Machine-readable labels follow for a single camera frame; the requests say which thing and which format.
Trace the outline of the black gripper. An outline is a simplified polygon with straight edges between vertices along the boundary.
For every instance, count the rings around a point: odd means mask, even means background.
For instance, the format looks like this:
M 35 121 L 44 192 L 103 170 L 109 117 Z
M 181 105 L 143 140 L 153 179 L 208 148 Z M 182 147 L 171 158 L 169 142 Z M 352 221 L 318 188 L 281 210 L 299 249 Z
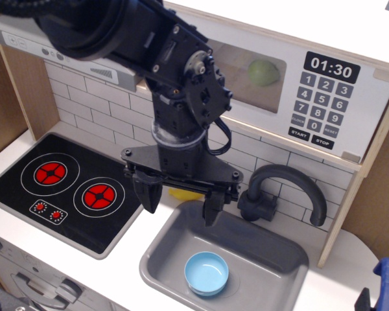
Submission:
M 134 192 L 151 214 L 156 212 L 164 185 L 206 194 L 202 209 L 206 227 L 214 226 L 224 205 L 239 197 L 243 174 L 207 152 L 202 143 L 186 150 L 159 144 L 128 147 L 121 158 Z

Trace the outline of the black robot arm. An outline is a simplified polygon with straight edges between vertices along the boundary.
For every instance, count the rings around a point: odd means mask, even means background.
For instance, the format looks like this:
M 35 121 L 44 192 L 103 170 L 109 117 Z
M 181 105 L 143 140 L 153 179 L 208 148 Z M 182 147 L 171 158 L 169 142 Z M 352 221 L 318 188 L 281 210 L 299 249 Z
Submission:
M 205 225 L 215 224 L 239 197 L 242 174 L 210 149 L 211 124 L 232 92 L 207 38 L 161 1 L 0 1 L 0 14 L 31 18 L 64 56 L 106 58 L 142 76 L 152 93 L 155 145 L 123 150 L 125 174 L 143 207 L 153 213 L 163 186 L 202 193 Z

